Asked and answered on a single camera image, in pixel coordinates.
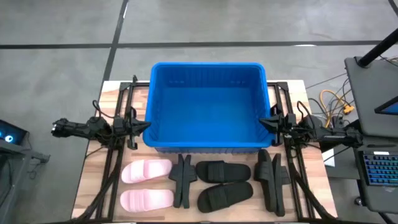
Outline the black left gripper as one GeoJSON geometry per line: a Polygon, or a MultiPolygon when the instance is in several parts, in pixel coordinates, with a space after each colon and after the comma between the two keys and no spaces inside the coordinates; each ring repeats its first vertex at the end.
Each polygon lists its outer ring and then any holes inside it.
{"type": "MultiPolygon", "coordinates": [[[[125,109],[124,118],[115,117],[113,121],[113,133],[115,135],[115,143],[117,147],[124,145],[124,139],[126,136],[129,138],[127,140],[127,147],[129,149],[137,149],[137,143],[135,142],[135,132],[134,132],[134,122],[132,119],[135,115],[135,109],[133,107],[127,107],[125,109]]],[[[137,131],[139,134],[143,133],[147,127],[151,125],[151,122],[138,121],[137,125],[139,128],[137,131]]]]}

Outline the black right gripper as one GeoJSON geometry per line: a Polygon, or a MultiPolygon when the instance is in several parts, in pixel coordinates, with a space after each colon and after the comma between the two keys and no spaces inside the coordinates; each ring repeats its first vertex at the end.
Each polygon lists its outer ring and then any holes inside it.
{"type": "Polygon", "coordinates": [[[272,107],[273,116],[269,118],[260,118],[259,122],[264,124],[264,127],[269,133],[274,133],[275,140],[273,141],[273,146],[280,146],[282,140],[280,136],[284,133],[288,133],[290,129],[297,124],[296,115],[294,113],[284,114],[282,107],[279,105],[274,105],[272,107]]]}

